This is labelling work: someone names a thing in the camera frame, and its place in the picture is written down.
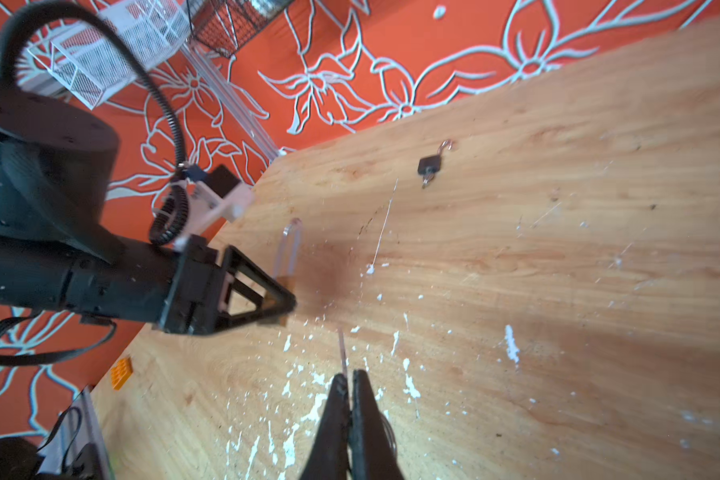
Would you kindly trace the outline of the brass padlock with steel shackle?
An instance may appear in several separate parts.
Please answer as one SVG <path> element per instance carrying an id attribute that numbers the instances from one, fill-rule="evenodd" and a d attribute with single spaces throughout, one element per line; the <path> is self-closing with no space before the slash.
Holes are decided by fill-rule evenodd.
<path id="1" fill-rule="evenodd" d="M 274 262 L 274 279 L 291 292 L 295 284 L 295 266 L 301 242 L 302 221 L 293 218 L 284 228 Z"/>

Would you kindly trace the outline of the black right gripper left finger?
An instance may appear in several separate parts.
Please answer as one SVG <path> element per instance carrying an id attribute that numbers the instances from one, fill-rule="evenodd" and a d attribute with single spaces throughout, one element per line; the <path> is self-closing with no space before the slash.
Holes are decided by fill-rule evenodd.
<path id="1" fill-rule="evenodd" d="M 317 435 L 300 479 L 344 480 L 349 471 L 348 436 L 351 424 L 349 390 L 344 374 L 336 374 Z"/>

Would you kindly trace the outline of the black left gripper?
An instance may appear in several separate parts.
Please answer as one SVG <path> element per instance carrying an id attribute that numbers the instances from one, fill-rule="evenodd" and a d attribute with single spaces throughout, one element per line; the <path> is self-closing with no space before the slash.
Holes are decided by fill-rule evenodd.
<path id="1" fill-rule="evenodd" d="M 284 326 L 295 295 L 241 250 L 192 236 L 178 258 L 158 319 L 168 334 L 211 336 L 247 325 Z"/>

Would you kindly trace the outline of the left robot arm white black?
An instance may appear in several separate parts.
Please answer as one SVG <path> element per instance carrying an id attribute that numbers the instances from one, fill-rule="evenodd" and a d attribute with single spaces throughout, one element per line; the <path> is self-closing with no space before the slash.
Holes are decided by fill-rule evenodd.
<path id="1" fill-rule="evenodd" d="M 170 194 L 146 241 L 101 225 L 116 131 L 63 101 L 22 90 L 17 63 L 43 26 L 76 19 L 97 30 L 162 108 L 174 137 Z M 210 336 L 274 324 L 295 296 L 239 249 L 182 237 L 192 176 L 176 114 L 133 52 L 93 12 L 68 1 L 24 6 L 0 32 L 0 305 L 30 316 L 68 311 L 114 334 L 121 320 L 175 335 Z"/>

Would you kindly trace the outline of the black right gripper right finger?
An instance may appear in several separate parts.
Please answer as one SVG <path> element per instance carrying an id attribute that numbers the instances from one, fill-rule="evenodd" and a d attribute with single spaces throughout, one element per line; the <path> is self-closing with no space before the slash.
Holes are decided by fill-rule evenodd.
<path id="1" fill-rule="evenodd" d="M 388 421 L 375 400 L 369 375 L 365 370 L 353 372 L 351 404 L 351 477 L 360 480 L 399 479 L 404 476 L 386 428 Z"/>

